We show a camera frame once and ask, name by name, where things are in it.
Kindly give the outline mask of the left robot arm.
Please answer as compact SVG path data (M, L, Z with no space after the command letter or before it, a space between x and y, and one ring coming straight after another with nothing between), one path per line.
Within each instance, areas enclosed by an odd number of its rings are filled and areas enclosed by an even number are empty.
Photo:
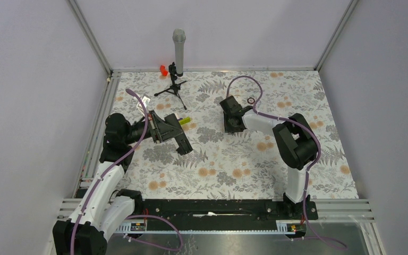
M139 191L122 189L111 205L108 200L143 140L162 143L174 139L180 155L193 150L175 114L160 118L150 110L130 123L122 114L114 113L106 118L105 125L103 150L90 187L69 218L58 220L53 227L57 254L105 254L109 239L123 221L142 215Z

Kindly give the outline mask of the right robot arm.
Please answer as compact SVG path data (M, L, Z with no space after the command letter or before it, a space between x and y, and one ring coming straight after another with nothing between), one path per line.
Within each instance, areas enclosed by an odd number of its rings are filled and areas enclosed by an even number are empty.
M319 152L315 135L306 119L301 114L284 118L261 113L253 106L242 107L233 96L219 104L226 133L254 130L275 138L281 159L288 167L283 211L288 218L298 218L304 213L303 202L307 200L306 170Z

